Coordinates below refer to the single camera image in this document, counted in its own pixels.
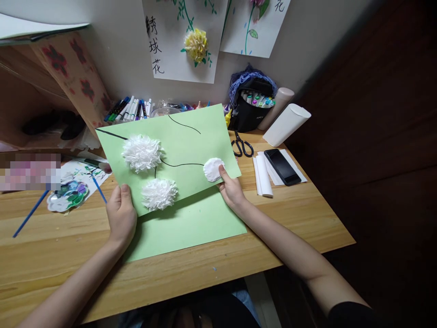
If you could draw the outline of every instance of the paint palette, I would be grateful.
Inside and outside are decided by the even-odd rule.
[[[47,208],[53,212],[65,212],[71,207],[82,205],[88,192],[88,186],[83,182],[65,181],[61,190],[55,190],[47,198]]]

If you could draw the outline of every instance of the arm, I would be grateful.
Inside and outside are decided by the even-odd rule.
[[[341,302],[369,306],[317,250],[251,204],[238,179],[231,179],[223,166],[219,171],[224,182],[218,188],[228,206],[290,270],[305,281],[326,315]]]
[[[103,247],[18,327],[71,327],[91,295],[121,257],[135,233],[137,213],[129,186],[116,187],[107,204],[111,233]]]

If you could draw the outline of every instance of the black pen holder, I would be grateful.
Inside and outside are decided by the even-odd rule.
[[[273,87],[270,83],[262,79],[253,79],[242,84],[238,88],[237,106],[235,110],[238,115],[233,117],[232,124],[229,125],[229,130],[238,132],[248,132],[255,130],[269,110],[272,108],[256,107],[252,103],[248,103],[241,96],[243,90],[252,91],[253,93],[264,94],[266,97],[273,97]]]

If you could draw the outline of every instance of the black phone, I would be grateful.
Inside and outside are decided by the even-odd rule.
[[[293,170],[290,163],[287,162],[279,149],[269,149],[264,151],[264,154],[286,186],[302,182],[296,171]]]

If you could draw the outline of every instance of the green cardstock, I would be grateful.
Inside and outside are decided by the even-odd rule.
[[[138,216],[149,212],[141,203],[143,200],[141,191],[148,180],[155,178],[155,170],[150,169],[139,174],[130,170],[121,155],[125,140],[117,136],[130,138],[141,134],[158,139],[164,148],[163,160],[167,164],[193,164],[171,167],[161,163],[157,167],[156,177],[158,179],[176,182],[178,187],[176,202],[222,181],[220,179],[214,183],[208,182],[203,173],[203,166],[196,165],[205,164],[210,158],[222,159],[231,178],[241,175],[229,140],[221,104],[184,113],[116,124],[99,128],[99,130],[101,131],[97,130],[97,135],[117,182],[120,185],[125,183],[131,187],[132,202]]]
[[[141,260],[246,232],[246,226],[226,205],[218,188],[211,187],[138,218],[124,260]]]

